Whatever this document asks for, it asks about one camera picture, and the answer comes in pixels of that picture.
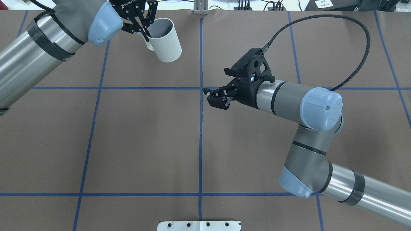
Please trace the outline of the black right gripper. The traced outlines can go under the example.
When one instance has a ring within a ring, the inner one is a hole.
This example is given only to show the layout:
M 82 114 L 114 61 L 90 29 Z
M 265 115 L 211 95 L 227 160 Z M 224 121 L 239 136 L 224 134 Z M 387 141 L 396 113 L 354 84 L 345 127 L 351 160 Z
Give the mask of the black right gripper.
M 211 107 L 228 110 L 230 102 L 234 100 L 258 109 L 257 92 L 263 82 L 264 80 L 262 79 L 251 82 L 250 78 L 242 78 L 238 84 L 229 83 L 214 90 L 203 88 L 203 93 L 207 96 L 207 102 Z

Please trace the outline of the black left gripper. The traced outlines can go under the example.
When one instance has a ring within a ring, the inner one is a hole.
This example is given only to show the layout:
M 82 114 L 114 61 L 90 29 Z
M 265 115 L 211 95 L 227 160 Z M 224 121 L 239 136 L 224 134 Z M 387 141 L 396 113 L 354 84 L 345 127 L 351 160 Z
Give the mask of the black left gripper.
M 141 35 L 146 42 L 149 42 L 149 27 L 155 21 L 158 1 L 151 0 L 110 0 L 109 3 L 123 19 L 130 20 L 131 23 L 123 22 L 122 31 L 130 34 Z

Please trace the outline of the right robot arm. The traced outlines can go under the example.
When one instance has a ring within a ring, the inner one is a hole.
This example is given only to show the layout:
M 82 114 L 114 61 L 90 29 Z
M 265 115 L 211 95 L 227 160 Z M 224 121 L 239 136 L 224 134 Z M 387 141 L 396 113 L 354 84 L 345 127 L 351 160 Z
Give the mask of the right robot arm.
M 237 77 L 203 92 L 212 107 L 227 110 L 238 101 L 298 123 L 279 177 L 289 193 L 303 198 L 321 193 L 410 227 L 410 192 L 326 160 L 333 137 L 344 125 L 343 100 L 337 92 L 268 75 Z

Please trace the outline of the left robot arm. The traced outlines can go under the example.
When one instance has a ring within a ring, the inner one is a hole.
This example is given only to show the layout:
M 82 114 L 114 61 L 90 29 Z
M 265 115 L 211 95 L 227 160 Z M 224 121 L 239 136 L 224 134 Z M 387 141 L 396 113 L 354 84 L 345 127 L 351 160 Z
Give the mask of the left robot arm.
M 157 0 L 55 0 L 1 51 L 1 115 L 87 42 L 100 46 L 123 30 L 148 40 Z

